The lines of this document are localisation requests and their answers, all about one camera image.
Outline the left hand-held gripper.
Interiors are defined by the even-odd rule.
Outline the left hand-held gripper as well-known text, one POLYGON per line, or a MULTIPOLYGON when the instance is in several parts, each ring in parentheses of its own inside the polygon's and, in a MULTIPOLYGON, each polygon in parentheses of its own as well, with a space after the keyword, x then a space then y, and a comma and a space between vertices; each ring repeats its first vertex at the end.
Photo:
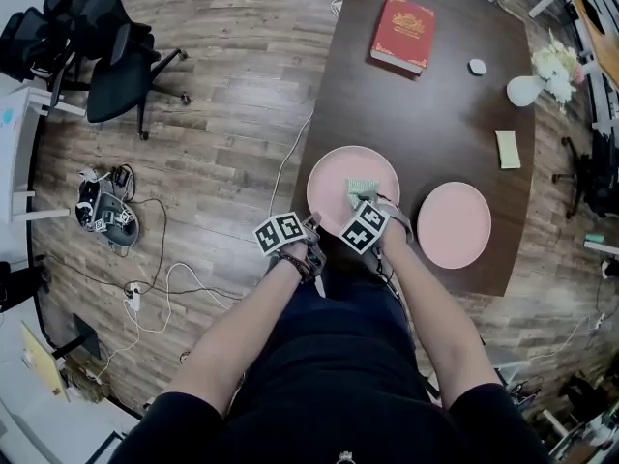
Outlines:
POLYGON ((321 215, 311 213, 300 220, 296 213, 269 217, 253 230, 253 237, 263 256, 271 259, 270 265, 281 260, 292 263, 300 273, 302 283, 315 283, 326 264, 326 256, 320 249, 318 228, 321 215), (303 259, 293 256, 287 249, 294 244, 307 246, 303 259))

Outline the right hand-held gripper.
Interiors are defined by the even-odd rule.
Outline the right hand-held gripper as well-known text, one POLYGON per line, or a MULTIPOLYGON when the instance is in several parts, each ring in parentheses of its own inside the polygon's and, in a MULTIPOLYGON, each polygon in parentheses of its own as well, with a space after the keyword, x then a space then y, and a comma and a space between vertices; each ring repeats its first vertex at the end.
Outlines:
POLYGON ((347 246, 364 254, 378 243, 390 220, 404 228, 407 243, 412 241, 410 220, 397 205, 373 190, 359 192, 356 198, 359 205, 339 232, 339 239, 347 246))

